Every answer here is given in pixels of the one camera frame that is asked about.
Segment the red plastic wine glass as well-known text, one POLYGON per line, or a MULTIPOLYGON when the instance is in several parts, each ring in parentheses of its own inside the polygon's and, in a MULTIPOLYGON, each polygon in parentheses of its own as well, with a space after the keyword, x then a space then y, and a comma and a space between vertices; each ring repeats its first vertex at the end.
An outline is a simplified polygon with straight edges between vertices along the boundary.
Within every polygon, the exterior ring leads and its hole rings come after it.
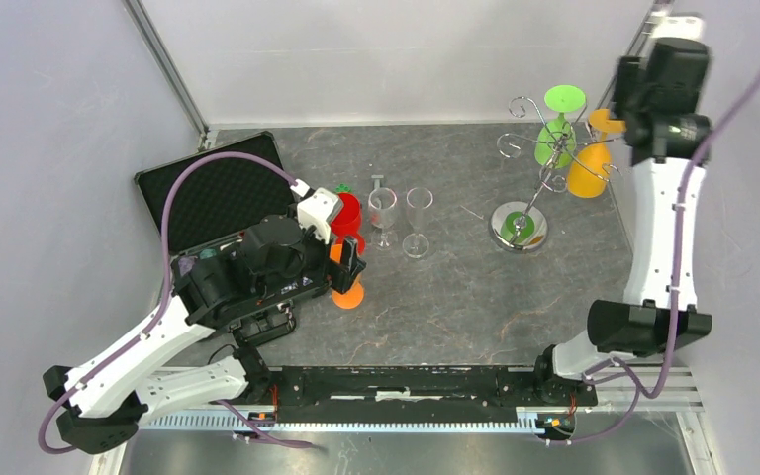
POLYGON ((359 200, 351 193, 338 194, 342 203, 342 209, 331 223, 331 229, 336 236, 336 243, 342 244, 346 237, 357 239, 357 252, 362 255, 365 249, 365 240, 361 235, 362 212, 359 200))

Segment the clear wine glass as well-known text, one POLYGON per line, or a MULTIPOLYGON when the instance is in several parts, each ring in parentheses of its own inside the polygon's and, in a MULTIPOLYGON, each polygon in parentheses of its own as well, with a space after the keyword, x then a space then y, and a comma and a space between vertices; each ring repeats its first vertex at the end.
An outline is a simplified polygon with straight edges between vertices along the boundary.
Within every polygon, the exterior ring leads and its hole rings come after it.
POLYGON ((407 257, 418 259, 429 250, 425 235, 427 214, 433 204, 433 194, 425 187, 415 187, 406 194, 406 214, 412 231, 405 236, 402 250, 407 257))
POLYGON ((379 248, 390 248, 396 239, 393 227, 397 221, 398 198, 387 187, 373 190, 367 199, 372 226, 371 240, 379 248))

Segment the yellow plastic wine glass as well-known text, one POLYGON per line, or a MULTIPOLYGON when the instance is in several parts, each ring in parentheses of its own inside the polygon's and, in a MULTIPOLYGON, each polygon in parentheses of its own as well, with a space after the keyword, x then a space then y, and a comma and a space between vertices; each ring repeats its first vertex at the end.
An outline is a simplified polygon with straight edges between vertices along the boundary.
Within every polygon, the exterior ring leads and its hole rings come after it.
POLYGON ((624 120, 613 117, 610 109, 598 109, 587 120, 591 140, 573 157, 566 176, 567 191, 575 197, 592 199, 607 189, 611 174, 618 170, 609 149, 625 132, 624 120))

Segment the green plastic wine glass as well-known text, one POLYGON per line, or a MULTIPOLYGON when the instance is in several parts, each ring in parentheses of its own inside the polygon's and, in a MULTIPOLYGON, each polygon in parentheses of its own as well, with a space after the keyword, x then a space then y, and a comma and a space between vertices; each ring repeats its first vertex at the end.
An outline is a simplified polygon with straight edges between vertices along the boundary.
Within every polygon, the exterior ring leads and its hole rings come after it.
POLYGON ((560 84, 546 91, 544 103, 557 116, 546 122, 538 133, 534 157, 539 165, 550 164, 555 169, 563 168, 570 164, 571 153, 577 145, 574 127, 566 115, 583 112, 586 95, 577 86, 560 84))

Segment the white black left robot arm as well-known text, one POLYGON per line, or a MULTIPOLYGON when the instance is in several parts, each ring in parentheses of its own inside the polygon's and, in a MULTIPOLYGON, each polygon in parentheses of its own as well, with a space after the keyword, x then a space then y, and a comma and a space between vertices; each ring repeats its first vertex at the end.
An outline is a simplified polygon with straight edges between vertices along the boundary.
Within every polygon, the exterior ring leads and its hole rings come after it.
POLYGON ((201 403, 263 401, 271 377, 254 337, 228 356, 171 376, 159 369, 231 322, 279 311, 327 292, 350 293, 365 269, 359 235, 325 223, 269 216, 225 245, 170 264, 170 288, 156 308, 101 354, 75 367, 53 366, 44 383, 61 451, 99 454, 141 427, 201 403))

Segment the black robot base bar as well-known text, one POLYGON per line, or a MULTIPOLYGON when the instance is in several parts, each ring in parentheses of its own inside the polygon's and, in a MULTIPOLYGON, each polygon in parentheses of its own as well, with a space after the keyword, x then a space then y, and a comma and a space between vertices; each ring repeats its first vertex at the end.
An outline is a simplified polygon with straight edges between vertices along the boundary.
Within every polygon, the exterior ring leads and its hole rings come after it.
POLYGON ((593 408, 589 386, 527 366, 283 366, 255 381, 248 402, 273 403, 279 422, 509 423, 516 410, 593 408))

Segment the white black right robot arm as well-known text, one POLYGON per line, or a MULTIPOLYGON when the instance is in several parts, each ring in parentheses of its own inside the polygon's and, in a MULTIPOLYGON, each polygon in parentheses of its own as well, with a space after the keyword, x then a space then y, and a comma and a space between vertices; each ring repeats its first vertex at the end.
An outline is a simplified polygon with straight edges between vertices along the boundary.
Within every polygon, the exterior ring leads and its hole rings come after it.
POLYGON ((696 109, 711 61, 697 40, 662 38, 617 65, 611 116, 624 125, 636 188, 633 258, 621 301, 597 300, 586 328, 535 361, 531 388, 556 404, 612 363, 660 355, 707 336, 692 277, 698 194, 711 120, 696 109))

